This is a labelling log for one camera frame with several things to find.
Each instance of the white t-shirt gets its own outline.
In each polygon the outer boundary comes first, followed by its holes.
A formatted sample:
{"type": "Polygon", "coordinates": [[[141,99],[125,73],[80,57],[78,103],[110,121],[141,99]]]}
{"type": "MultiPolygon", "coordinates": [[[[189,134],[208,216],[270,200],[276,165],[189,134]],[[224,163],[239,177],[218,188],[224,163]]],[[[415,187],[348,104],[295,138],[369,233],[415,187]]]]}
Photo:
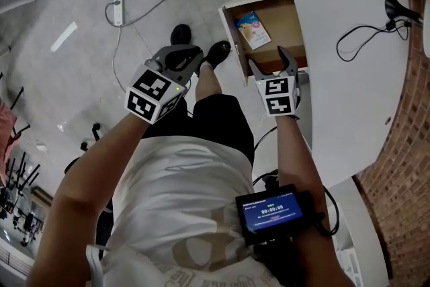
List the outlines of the white t-shirt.
{"type": "Polygon", "coordinates": [[[103,285],[280,286],[241,236],[234,199],[253,192],[251,168],[215,142],[142,140],[115,190],[103,285]]]}

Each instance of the brick wall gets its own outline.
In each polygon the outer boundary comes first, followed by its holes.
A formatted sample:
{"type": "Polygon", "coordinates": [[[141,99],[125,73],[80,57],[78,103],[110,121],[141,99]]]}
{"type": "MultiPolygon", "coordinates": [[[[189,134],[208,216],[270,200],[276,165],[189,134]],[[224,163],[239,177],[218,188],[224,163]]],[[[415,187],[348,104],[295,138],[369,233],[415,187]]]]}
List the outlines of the brick wall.
{"type": "MultiPolygon", "coordinates": [[[[409,0],[423,14],[425,0],[409,0]]],[[[422,29],[411,31],[397,115],[375,164],[355,179],[389,260],[393,286],[423,286],[430,276],[430,59],[422,29]]]]}

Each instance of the screen device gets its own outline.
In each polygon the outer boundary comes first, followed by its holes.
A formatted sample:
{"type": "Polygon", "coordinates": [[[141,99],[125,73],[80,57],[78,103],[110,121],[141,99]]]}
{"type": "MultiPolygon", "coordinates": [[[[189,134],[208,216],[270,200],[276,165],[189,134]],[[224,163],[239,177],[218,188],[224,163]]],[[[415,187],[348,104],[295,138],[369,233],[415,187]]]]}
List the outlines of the screen device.
{"type": "Polygon", "coordinates": [[[307,205],[300,203],[301,198],[298,198],[296,188],[292,184],[275,190],[238,196],[236,205],[245,244],[254,245],[276,238],[291,237],[308,227],[304,212],[307,205]]]}
{"type": "Polygon", "coordinates": [[[257,231],[303,216],[292,192],[242,205],[248,229],[257,231]]]}

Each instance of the power strip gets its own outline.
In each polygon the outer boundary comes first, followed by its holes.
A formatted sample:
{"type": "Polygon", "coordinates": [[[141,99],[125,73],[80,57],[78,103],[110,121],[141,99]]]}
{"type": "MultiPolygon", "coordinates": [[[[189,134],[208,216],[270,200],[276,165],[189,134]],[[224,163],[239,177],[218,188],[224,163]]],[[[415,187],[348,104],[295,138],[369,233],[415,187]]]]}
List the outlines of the power strip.
{"type": "Polygon", "coordinates": [[[114,0],[114,23],[116,26],[124,24],[124,0],[114,0]]]}

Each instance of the black shorts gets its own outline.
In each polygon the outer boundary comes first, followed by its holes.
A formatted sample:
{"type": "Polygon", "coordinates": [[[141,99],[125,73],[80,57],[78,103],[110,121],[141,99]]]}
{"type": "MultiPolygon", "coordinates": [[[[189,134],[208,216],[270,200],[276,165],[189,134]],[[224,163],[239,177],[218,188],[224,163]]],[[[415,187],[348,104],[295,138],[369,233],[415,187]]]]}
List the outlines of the black shorts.
{"type": "Polygon", "coordinates": [[[182,98],[177,107],[161,120],[149,126],[142,138],[154,136],[193,136],[232,147],[254,164],[254,136],[236,97],[211,95],[194,106],[188,116],[187,103],[182,98]]]}

